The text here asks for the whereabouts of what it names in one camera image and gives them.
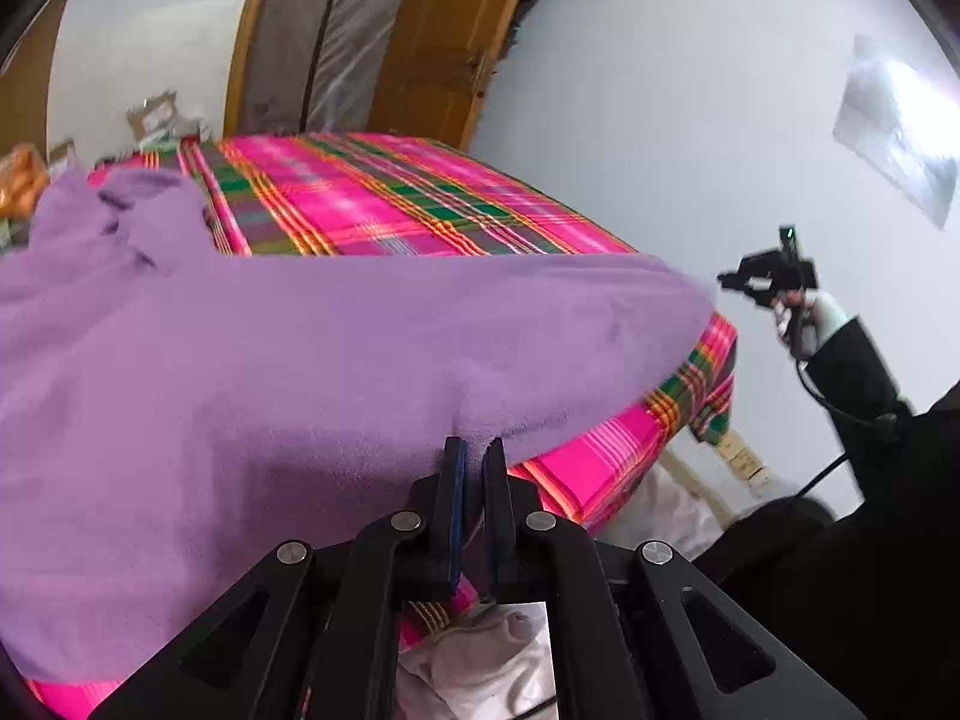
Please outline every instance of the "white wall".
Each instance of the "white wall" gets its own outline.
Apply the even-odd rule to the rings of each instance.
[[[92,163],[129,151],[127,109],[166,89],[223,128],[244,0],[67,0],[50,77],[47,143],[73,137]]]
[[[713,279],[798,225],[821,280],[861,313],[915,406],[960,378],[960,209],[943,232],[832,138],[853,36],[877,38],[956,94],[906,0],[541,0],[488,92],[472,153],[590,215],[635,247]],[[721,295],[740,331],[733,424],[800,484],[838,454],[769,314]],[[678,454],[734,507],[722,461]],[[857,501],[846,471],[820,488]]]

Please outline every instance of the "silver bolt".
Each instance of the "silver bolt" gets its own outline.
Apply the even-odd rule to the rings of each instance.
[[[285,544],[280,544],[280,549],[277,549],[277,560],[286,565],[294,565],[305,557],[306,547],[299,541],[287,541]]]
[[[416,531],[421,522],[422,520],[416,512],[397,512],[390,518],[390,524],[394,527],[394,530],[403,533]]]
[[[641,551],[646,562],[663,565],[673,559],[673,550],[662,541],[647,541]]]
[[[557,517],[550,512],[530,512],[527,527],[532,531],[548,531],[557,524]]]

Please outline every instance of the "wooden door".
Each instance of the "wooden door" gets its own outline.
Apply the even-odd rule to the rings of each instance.
[[[465,149],[518,0],[403,0],[367,129]]]

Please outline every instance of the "plaid tablecloth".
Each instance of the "plaid tablecloth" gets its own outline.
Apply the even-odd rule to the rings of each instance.
[[[191,175],[209,198],[208,223],[225,254],[632,251],[528,184],[426,139],[256,135],[183,142],[125,164]],[[108,171],[96,170],[91,182]],[[597,530],[683,425],[708,442],[726,432],[735,347],[736,330],[714,314],[690,356],[659,388],[588,433],[511,467],[510,474],[536,483],[544,509]],[[401,646],[442,630],[475,601],[464,582],[450,603],[410,605]],[[32,688],[64,713],[76,701],[96,706],[115,685]]]

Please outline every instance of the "purple fabric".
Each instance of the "purple fabric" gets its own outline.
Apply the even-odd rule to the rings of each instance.
[[[285,538],[524,460],[669,375],[710,302],[641,255],[229,258],[187,179],[66,175],[0,260],[0,640],[123,678]]]

